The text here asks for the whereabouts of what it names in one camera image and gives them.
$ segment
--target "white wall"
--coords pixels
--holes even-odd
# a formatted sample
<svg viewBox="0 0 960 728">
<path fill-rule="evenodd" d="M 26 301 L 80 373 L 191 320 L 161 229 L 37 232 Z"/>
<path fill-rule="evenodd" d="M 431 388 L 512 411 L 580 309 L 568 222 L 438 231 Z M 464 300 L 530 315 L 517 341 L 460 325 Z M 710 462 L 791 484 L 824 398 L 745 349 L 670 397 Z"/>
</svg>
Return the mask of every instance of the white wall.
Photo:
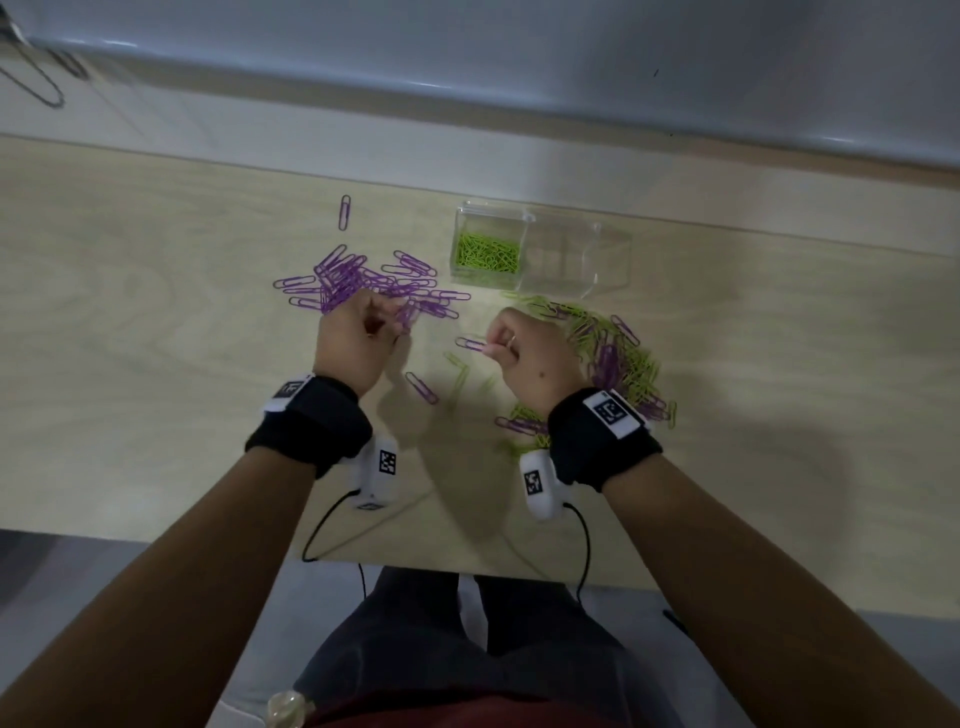
<svg viewBox="0 0 960 728">
<path fill-rule="evenodd" d="M 38 58 L 42 54 L 33 52 Z M 7 49 L 0 64 L 44 82 Z M 0 133 L 952 255 L 960 176 L 448 102 L 97 59 L 0 78 Z"/>
</svg>

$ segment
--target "wristband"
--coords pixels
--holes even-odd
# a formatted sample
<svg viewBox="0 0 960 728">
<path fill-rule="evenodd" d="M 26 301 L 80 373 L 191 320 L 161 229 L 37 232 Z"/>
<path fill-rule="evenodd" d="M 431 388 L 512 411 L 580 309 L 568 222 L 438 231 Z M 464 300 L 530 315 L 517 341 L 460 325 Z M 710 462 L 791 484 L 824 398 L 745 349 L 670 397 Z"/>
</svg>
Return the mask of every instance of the wristband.
<svg viewBox="0 0 960 728">
<path fill-rule="evenodd" d="M 597 493 L 614 475 L 663 452 L 647 420 L 616 392 L 587 387 L 561 401 L 547 418 L 557 478 Z"/>
<path fill-rule="evenodd" d="M 373 436 L 356 393 L 329 376 L 287 381 L 263 407 L 263 422 L 244 451 L 263 447 L 316 467 L 319 479 L 344 457 L 356 457 Z"/>
</svg>

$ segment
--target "wooden table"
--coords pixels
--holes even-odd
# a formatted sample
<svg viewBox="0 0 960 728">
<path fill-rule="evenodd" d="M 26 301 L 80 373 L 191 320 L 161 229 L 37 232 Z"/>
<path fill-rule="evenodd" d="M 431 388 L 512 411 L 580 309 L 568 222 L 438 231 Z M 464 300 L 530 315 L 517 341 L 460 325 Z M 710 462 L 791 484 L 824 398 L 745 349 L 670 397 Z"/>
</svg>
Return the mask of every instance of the wooden table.
<svg viewBox="0 0 960 728">
<path fill-rule="evenodd" d="M 337 231 L 340 198 L 353 200 Z M 149 541 L 240 453 L 262 402 L 309 367 L 317 316 L 274 279 L 346 242 L 445 271 L 462 198 L 414 189 L 0 138 L 0 527 Z M 634 241 L 619 313 L 680 403 L 667 453 L 856 607 L 960 617 L 960 285 L 954 261 L 876 248 L 599 216 Z M 342 509 L 323 558 L 574 581 L 575 519 L 538 524 L 492 425 L 513 398 L 456 410 L 443 351 L 502 299 L 422 318 L 406 361 L 364 405 L 401 443 L 401 499 Z M 315 488 L 302 544 L 347 487 Z M 603 499 L 589 581 L 651 587 Z"/>
</svg>

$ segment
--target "clear plastic box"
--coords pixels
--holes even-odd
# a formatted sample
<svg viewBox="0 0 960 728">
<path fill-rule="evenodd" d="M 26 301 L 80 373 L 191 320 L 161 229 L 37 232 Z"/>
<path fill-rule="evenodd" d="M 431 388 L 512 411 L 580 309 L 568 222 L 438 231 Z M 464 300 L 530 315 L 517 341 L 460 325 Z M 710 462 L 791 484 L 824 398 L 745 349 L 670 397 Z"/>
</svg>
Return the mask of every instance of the clear plastic box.
<svg viewBox="0 0 960 728">
<path fill-rule="evenodd" d="M 594 256 L 600 231 L 600 223 L 572 215 L 466 201 L 457 208 L 450 275 L 467 285 L 580 299 L 597 283 Z M 459 265 L 457 246 L 464 232 L 516 242 L 519 270 L 499 273 Z"/>
</svg>

